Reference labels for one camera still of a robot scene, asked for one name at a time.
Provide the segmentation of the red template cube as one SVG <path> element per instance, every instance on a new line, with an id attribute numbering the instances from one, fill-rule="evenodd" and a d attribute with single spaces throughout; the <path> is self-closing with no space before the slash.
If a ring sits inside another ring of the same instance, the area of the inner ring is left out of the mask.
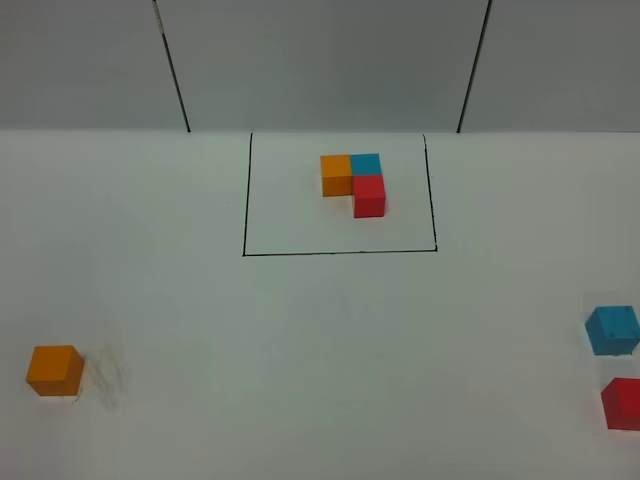
<path id="1" fill-rule="evenodd" d="M 355 218 L 383 217 L 386 209 L 384 177 L 354 176 L 352 182 L 353 213 Z"/>

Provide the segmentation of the orange template cube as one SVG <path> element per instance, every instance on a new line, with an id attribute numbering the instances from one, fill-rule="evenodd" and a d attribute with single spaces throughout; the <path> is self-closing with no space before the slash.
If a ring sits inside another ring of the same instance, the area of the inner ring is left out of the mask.
<path id="1" fill-rule="evenodd" d="M 322 195 L 349 196 L 352 194 L 352 167 L 349 155 L 320 157 Z"/>

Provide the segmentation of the blue template cube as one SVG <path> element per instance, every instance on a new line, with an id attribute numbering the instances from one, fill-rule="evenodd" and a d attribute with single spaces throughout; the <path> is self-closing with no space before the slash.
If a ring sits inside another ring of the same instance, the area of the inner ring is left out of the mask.
<path id="1" fill-rule="evenodd" d="M 350 156 L 353 176 L 376 176 L 382 174 L 378 153 L 352 154 Z"/>

